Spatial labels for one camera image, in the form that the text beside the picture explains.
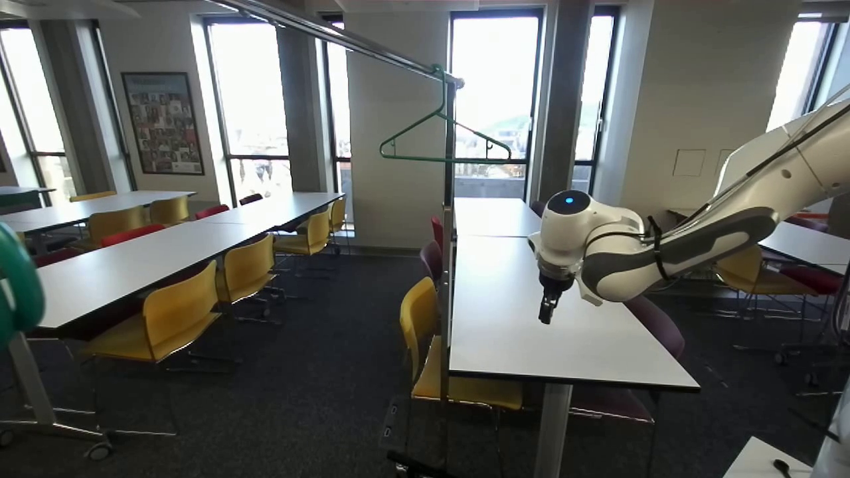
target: poster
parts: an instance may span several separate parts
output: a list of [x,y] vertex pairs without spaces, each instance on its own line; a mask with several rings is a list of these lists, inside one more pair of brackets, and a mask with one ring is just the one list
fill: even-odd
[[190,77],[183,71],[124,71],[124,93],[140,170],[148,175],[203,175]]

